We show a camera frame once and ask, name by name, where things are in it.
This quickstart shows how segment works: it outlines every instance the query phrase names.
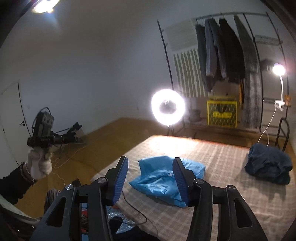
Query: black sleeve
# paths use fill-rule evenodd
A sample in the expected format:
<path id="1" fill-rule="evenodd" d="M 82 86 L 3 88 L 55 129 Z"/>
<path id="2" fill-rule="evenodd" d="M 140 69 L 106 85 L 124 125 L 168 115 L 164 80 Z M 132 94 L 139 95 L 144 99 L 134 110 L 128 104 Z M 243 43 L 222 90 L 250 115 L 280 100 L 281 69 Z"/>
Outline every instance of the black sleeve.
<path id="1" fill-rule="evenodd" d="M 22 166 L 23 163 L 7 177 L 0 179 L 0 194 L 11 204 L 16 204 L 18 199 L 23 198 L 29 187 L 34 184 L 23 177 Z"/>

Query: yellow crate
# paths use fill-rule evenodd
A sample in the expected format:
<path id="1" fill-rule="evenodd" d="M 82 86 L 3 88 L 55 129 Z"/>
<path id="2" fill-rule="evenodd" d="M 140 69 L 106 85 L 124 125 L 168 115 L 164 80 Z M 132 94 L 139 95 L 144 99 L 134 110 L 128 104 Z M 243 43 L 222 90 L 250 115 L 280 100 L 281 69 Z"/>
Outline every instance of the yellow crate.
<path id="1" fill-rule="evenodd" d="M 237 127 L 237 101 L 208 100 L 207 124 L 225 127 Z"/>

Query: clear plastic bag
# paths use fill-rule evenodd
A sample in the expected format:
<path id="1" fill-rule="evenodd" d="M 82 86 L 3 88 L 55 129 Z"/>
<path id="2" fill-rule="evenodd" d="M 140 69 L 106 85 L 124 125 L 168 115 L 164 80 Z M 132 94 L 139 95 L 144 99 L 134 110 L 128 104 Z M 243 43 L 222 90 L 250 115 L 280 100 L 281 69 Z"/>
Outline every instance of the clear plastic bag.
<path id="1" fill-rule="evenodd" d="M 107 208 L 108 220 L 110 220 L 113 217 L 121 217 L 124 222 L 135 224 L 134 221 L 127 219 L 126 216 L 122 213 L 122 211 L 119 208 L 113 208 L 110 206 L 106 206 L 106 208 Z M 129 225 L 126 223 L 121 224 L 120 228 L 116 232 L 117 234 L 121 234 L 126 231 L 129 231 L 134 227 L 133 225 Z"/>

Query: white cable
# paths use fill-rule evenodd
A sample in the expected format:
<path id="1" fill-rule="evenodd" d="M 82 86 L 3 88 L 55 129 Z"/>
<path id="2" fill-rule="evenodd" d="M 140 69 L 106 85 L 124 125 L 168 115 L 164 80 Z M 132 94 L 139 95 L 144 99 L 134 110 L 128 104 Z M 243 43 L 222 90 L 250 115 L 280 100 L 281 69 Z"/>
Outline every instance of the white cable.
<path id="1" fill-rule="evenodd" d="M 269 127 L 270 123 L 272 122 L 272 119 L 274 118 L 274 114 L 272 115 L 272 118 L 271 118 L 271 120 L 270 120 L 268 126 L 267 126 L 266 129 L 263 131 L 263 133 L 262 133 L 262 135 L 260 136 L 260 138 L 259 138 L 259 140 L 258 140 L 257 143 L 259 143 L 259 141 L 260 141 L 261 137 L 263 136 L 264 132 L 266 132 L 267 128 Z"/>
<path id="2" fill-rule="evenodd" d="M 282 79 L 282 77 L 280 76 L 279 77 L 280 79 L 281 79 L 281 101 L 283 102 L 283 79 Z"/>
<path id="3" fill-rule="evenodd" d="M 59 177 L 59 179 L 63 180 L 63 182 L 64 182 L 64 187 L 65 187 L 65 186 L 66 186 L 66 184 L 65 184 L 65 179 L 61 178 L 57 173 L 54 173 L 54 172 L 52 172 L 52 173 L 55 174 L 55 175 L 57 175 L 57 176 Z"/>
<path id="4" fill-rule="evenodd" d="M 85 147 L 88 147 L 88 146 L 90 146 L 90 145 L 92 145 L 92 144 L 94 144 L 96 141 L 98 140 L 98 138 L 97 139 L 95 139 L 92 143 L 90 143 L 90 144 L 87 144 L 87 145 L 85 145 L 85 146 L 83 146 L 83 147 L 81 147 L 81 148 L 79 148 L 68 160 L 66 160 L 63 164 L 61 164 L 60 166 L 58 166 L 58 167 L 56 167 L 56 165 L 58 164 L 58 162 L 54 165 L 54 169 L 58 169 L 58 168 L 60 168 L 62 165 L 64 165 L 67 161 L 69 161 L 73 156 L 75 156 L 75 154 L 77 153 L 77 152 L 79 152 L 81 149 L 83 149 L 83 148 L 85 148 Z"/>
<path id="5" fill-rule="evenodd" d="M 267 142 L 267 146 L 269 145 L 269 141 L 270 141 L 270 139 L 269 139 L 269 135 L 268 135 L 268 132 L 266 131 L 265 132 L 265 134 L 266 134 L 266 136 L 267 136 L 267 138 L 268 138 L 268 142 Z"/>

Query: human hand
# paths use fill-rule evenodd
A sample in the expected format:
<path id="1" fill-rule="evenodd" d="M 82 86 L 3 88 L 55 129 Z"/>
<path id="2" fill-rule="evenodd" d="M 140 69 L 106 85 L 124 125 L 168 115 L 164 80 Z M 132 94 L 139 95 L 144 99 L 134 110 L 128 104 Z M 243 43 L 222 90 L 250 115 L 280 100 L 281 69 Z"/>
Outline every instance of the human hand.
<path id="1" fill-rule="evenodd" d="M 40 180 L 51 173 L 51 157 L 52 153 L 48 148 L 35 147 L 29 150 L 26 167 L 33 179 Z"/>

